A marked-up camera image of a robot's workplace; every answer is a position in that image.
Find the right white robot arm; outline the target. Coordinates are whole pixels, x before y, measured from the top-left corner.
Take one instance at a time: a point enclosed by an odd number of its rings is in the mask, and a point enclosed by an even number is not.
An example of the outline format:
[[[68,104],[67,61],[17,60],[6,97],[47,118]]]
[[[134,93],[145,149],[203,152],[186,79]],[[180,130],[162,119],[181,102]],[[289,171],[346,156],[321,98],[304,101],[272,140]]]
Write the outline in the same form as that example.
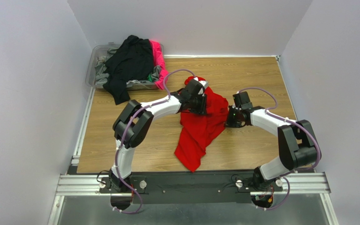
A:
[[[321,151],[312,126],[307,120],[290,120],[271,113],[261,106],[237,108],[229,106],[225,126],[254,126],[266,130],[278,139],[278,156],[254,169],[248,184],[256,190],[269,187],[277,178],[307,165],[315,167]]]

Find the red t-shirt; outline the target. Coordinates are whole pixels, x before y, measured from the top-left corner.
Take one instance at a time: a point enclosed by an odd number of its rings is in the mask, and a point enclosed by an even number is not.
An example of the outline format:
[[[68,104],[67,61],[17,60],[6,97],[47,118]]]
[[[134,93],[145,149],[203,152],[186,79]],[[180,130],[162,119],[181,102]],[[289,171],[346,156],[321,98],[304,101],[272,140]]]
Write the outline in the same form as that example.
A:
[[[182,130],[174,154],[191,172],[199,168],[206,148],[224,131],[229,113],[226,98],[216,94],[210,87],[206,89],[205,94],[206,115],[188,112],[180,114]]]

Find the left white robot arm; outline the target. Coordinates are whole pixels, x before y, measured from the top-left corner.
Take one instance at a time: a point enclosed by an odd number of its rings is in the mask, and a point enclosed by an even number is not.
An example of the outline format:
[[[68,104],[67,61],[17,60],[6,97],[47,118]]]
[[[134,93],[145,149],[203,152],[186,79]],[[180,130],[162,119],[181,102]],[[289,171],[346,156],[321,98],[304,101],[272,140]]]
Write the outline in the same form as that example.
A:
[[[153,121],[182,112],[206,115],[207,88],[207,81],[195,77],[164,98],[146,103],[130,100],[112,126],[116,151],[107,187],[118,192],[128,190],[125,180],[132,173],[135,149],[145,139]]]

